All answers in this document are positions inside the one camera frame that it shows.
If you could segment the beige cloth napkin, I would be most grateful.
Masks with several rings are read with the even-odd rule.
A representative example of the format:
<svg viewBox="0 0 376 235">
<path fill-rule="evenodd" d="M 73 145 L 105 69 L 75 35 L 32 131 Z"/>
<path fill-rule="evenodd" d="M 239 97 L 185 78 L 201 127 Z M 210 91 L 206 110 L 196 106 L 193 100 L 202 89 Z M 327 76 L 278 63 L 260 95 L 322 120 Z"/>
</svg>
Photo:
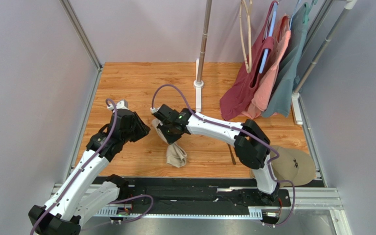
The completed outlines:
<svg viewBox="0 0 376 235">
<path fill-rule="evenodd" d="M 161 132 L 161 130 L 158 128 L 158 125 L 161 122 L 154 118 L 151 121 L 152 126 L 154 127 L 155 131 L 157 132 L 158 136 L 168 145 L 166 150 L 166 163 L 168 165 L 171 165 L 173 167 L 181 168 L 184 167 L 187 163 L 187 153 L 186 151 L 178 145 L 177 142 L 174 142 L 172 144 L 169 144 L 164 136 L 164 134 Z"/>
</svg>

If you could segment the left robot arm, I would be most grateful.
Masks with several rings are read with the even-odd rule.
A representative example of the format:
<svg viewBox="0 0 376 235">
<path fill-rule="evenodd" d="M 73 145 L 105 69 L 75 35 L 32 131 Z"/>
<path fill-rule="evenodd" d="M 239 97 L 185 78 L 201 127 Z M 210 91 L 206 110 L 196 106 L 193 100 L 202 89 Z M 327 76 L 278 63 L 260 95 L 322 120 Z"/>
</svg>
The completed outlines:
<svg viewBox="0 0 376 235">
<path fill-rule="evenodd" d="M 126 143 L 142 139 L 149 131 L 136 112 L 127 108 L 113 111 L 110 123 L 91 137 L 79 164 L 59 190 L 43 206 L 30 209 L 31 234 L 77 235 L 108 203 L 126 199 L 129 183 L 115 174 L 90 195 L 84 194 Z"/>
</svg>

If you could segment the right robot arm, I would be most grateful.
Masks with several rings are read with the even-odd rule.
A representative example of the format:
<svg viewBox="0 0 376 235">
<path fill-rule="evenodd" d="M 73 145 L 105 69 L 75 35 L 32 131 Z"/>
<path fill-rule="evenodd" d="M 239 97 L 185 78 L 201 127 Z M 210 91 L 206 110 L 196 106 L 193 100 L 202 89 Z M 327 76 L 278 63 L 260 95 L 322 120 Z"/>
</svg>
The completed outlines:
<svg viewBox="0 0 376 235">
<path fill-rule="evenodd" d="M 269 138 L 251 119 L 242 122 L 229 122 L 207 117 L 188 108 L 178 112 L 163 104 L 151 108 L 152 115 L 159 120 L 158 129 L 169 144 L 175 143 L 182 135 L 201 135 L 217 139 L 231 145 L 239 161 L 253 173 L 261 197 L 275 201 L 280 183 L 271 166 L 273 153 L 278 151 L 270 146 Z"/>
</svg>

